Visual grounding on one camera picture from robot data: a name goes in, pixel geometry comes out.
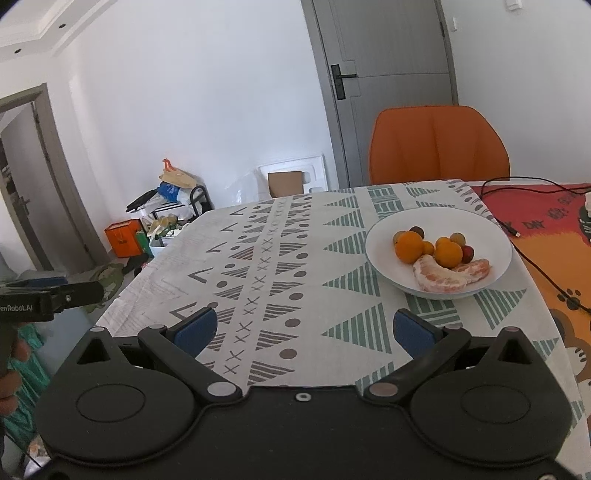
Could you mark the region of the person's left hand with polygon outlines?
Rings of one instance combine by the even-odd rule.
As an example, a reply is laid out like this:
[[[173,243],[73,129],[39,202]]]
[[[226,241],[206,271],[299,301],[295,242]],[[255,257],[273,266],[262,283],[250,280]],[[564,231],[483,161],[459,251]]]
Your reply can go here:
[[[12,356],[19,362],[27,362],[30,357],[28,344],[18,339],[13,346]],[[16,393],[22,385],[22,379],[18,371],[9,370],[1,377],[0,383],[0,415],[10,416],[18,408]]]

